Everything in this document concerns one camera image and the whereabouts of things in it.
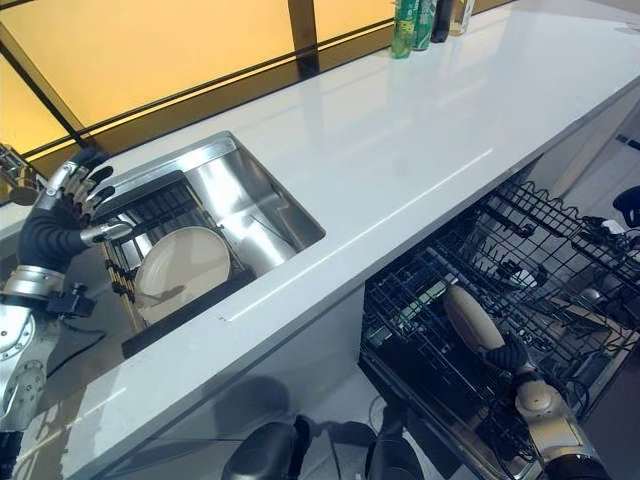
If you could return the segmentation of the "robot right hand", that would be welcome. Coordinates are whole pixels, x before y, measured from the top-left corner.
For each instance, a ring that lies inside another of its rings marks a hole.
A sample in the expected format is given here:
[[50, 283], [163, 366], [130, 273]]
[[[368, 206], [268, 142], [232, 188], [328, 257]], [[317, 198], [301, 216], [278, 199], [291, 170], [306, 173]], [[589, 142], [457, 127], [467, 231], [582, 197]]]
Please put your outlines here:
[[508, 372], [514, 384], [520, 385], [542, 379], [538, 369], [531, 362], [524, 343], [517, 336], [507, 334], [504, 337], [504, 345], [488, 350], [484, 359], [490, 365]]

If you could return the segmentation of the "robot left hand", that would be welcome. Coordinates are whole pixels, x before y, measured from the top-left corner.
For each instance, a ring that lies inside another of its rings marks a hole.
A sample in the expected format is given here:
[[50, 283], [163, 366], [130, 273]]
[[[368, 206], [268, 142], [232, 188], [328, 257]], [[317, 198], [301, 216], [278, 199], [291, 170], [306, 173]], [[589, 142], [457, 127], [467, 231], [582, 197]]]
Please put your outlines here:
[[99, 242], [130, 234], [126, 221], [92, 221], [101, 203], [115, 194], [101, 182], [113, 174], [109, 154], [90, 147], [65, 161], [39, 194], [20, 232], [18, 260], [21, 265], [64, 273], [74, 257]]

